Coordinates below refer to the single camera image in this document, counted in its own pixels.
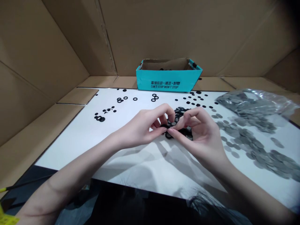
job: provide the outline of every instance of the clear plastic bag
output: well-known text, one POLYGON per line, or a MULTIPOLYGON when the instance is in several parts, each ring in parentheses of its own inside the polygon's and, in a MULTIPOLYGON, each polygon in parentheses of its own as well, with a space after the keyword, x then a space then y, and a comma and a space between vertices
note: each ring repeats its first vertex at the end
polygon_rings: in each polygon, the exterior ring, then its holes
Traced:
POLYGON ((300 108, 284 96, 253 89, 231 91, 216 101, 268 133, 274 133, 275 126, 284 126, 295 109, 300 108))

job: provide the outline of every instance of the white tabletop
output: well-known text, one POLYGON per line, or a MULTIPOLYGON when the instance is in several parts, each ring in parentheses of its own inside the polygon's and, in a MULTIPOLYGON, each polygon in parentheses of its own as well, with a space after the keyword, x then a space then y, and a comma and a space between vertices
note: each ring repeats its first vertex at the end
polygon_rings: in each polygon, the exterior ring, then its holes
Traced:
MULTIPOLYGON (((214 119, 216 122, 229 121, 229 118, 236 116, 220 104, 214 104, 214 100, 224 92, 194 93, 195 96, 189 93, 133 89, 127 89, 124 92, 123 89, 99 88, 98 96, 92 98, 35 165, 59 170, 98 144, 110 133, 125 125, 139 110, 153 109, 162 103, 168 103, 173 109, 194 108, 197 103, 201 106, 205 105, 210 115, 219 113, 223 116, 222 119, 214 119), (152 102, 154 93, 159 99, 152 102), (117 98, 123 99, 125 96, 128 99, 117 103, 117 98), (114 108, 104 114, 103 110, 112 106, 114 108), (95 113, 104 116, 105 121, 97 121, 94 118, 95 113)), ((262 133, 256 127, 246 128, 254 133, 255 138, 265 146, 267 152, 275 149, 300 163, 300 130, 291 123, 279 127, 272 135, 262 133), (271 137, 278 139, 285 148, 278 148, 270 140, 271 137)), ((228 140, 232 138, 223 130, 221 130, 221 136, 228 140)), ((226 151, 226 154, 237 169, 287 207, 298 204, 299 182, 281 178, 266 169, 259 169, 254 165, 253 160, 246 156, 245 151, 232 149, 239 158, 234 157, 231 152, 226 151)), ((184 199, 195 195, 197 190, 207 190, 214 196, 226 192, 212 174, 201 166, 186 149, 176 140, 168 140, 165 136, 157 138, 149 145, 119 151, 95 173, 93 178, 184 199)))

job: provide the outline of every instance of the dark fabric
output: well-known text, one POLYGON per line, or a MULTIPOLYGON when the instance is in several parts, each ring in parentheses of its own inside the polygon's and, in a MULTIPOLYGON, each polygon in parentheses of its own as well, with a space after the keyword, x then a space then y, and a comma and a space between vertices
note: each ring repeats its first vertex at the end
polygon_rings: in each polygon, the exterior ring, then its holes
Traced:
POLYGON ((199 220, 196 210, 187 207, 186 200, 146 192, 112 183, 101 187, 92 215, 86 224, 108 224, 116 220, 187 222, 199 220))

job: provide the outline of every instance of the cardboard box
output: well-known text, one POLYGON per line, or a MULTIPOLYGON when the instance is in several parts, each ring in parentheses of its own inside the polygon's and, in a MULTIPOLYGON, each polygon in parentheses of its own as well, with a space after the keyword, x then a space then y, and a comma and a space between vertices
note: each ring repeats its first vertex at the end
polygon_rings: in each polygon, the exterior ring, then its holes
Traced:
POLYGON ((136 70, 137 88, 148 91, 189 92, 202 69, 191 59, 144 59, 136 70))
MULTIPOLYGON (((13 185, 96 93, 84 88, 137 88, 143 58, 201 62, 193 90, 253 87, 299 102, 289 17, 274 0, 2 1, 0 184, 13 185)), ((300 125, 300 110, 291 120, 300 125)))

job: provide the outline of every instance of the yellow label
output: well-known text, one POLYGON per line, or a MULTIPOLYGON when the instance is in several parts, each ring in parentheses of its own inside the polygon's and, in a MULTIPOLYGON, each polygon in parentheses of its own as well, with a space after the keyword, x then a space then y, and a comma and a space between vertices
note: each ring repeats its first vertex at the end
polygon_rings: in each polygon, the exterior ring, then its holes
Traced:
POLYGON ((15 225, 19 221, 19 218, 4 214, 0 205, 0 225, 15 225))

